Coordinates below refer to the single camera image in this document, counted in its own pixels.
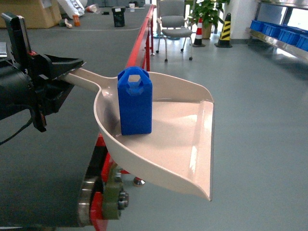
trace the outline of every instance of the red rail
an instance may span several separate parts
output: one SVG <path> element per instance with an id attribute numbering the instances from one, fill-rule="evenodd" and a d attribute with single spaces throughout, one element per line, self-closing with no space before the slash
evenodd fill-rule
<path id="1" fill-rule="evenodd" d="M 153 38 L 153 11 L 154 6 L 151 5 L 140 28 L 126 67 L 140 66 L 144 69 L 146 64 L 146 70 L 150 71 L 150 49 L 153 51 L 153 39 L 151 39 L 150 47 L 150 35 Z"/>

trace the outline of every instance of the cardboard box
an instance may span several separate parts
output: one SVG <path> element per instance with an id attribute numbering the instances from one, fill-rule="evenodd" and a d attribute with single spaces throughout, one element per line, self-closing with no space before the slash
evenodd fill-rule
<path id="1" fill-rule="evenodd" d="M 23 16 L 27 28 L 49 28 L 61 20 L 57 0 L 0 0 L 0 14 L 5 12 Z M 6 28 L 2 18 L 0 27 Z"/>

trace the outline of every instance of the red and white traffic cone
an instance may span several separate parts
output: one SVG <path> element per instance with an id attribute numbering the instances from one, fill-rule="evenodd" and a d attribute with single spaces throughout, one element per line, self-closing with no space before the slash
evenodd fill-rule
<path id="1" fill-rule="evenodd" d="M 199 22 L 197 25 L 197 33 L 193 42 L 193 47 L 205 47 L 202 43 L 202 18 L 199 18 Z"/>

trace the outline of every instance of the blue bottle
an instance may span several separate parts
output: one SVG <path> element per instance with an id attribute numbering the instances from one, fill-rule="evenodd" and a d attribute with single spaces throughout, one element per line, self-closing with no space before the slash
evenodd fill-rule
<path id="1" fill-rule="evenodd" d="M 129 81 L 129 76 L 140 76 Z M 122 135 L 152 132 L 153 86 L 149 73 L 140 67 L 128 67 L 118 75 L 117 83 Z"/>

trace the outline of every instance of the dustpan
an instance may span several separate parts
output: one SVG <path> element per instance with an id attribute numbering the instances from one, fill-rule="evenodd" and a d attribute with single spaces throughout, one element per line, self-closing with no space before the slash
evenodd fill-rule
<path id="1" fill-rule="evenodd" d="M 122 136 L 117 77 L 78 69 L 65 81 L 97 92 L 94 115 L 114 161 L 155 185 L 212 199 L 214 102 L 203 86 L 149 72 L 152 133 Z"/>

